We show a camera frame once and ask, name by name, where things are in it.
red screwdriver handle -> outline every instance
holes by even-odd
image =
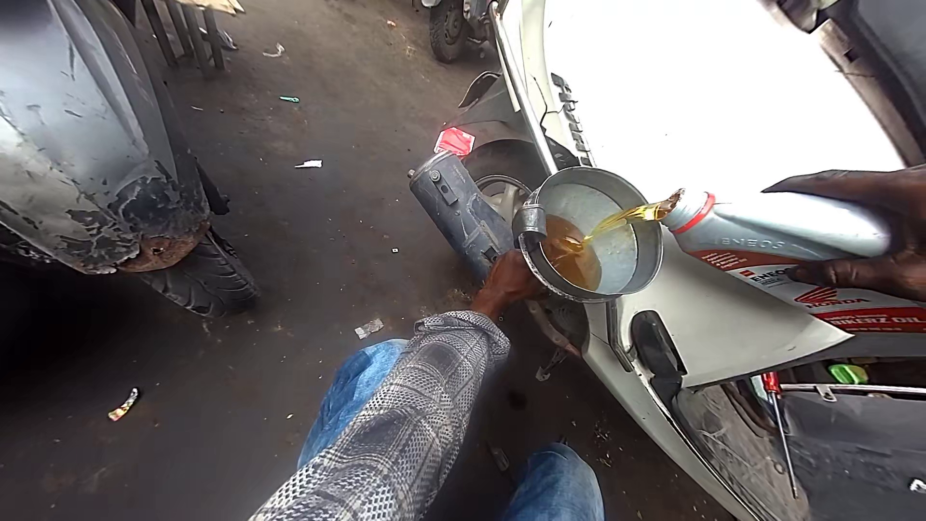
[[[762,387],[766,392],[773,392],[779,396],[782,394],[782,385],[778,382],[778,373],[774,371],[762,374]]]

wheel rim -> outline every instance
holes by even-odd
[[[448,44],[455,44],[463,32],[463,11],[450,9],[444,19],[444,39]]]
[[[509,224],[531,194],[531,189],[526,184],[500,173],[480,178],[476,187],[479,188],[485,202]]]

engine oil bottle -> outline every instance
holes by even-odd
[[[801,261],[875,257],[887,251],[887,223],[858,205],[792,193],[718,201],[685,191],[663,219],[689,255],[852,333],[926,333],[926,309],[865,289],[791,280]]]

jeans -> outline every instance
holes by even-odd
[[[392,370],[407,340],[386,340],[344,362],[321,401],[298,467],[331,445]],[[605,508],[594,471],[579,454],[551,443],[528,458],[524,476],[503,521],[604,521]]]

honda logo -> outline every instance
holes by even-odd
[[[808,308],[819,308],[822,306],[834,306],[837,304],[856,304],[859,302],[870,302],[867,299],[839,299],[835,287],[815,287],[795,297],[795,302],[804,304]]]

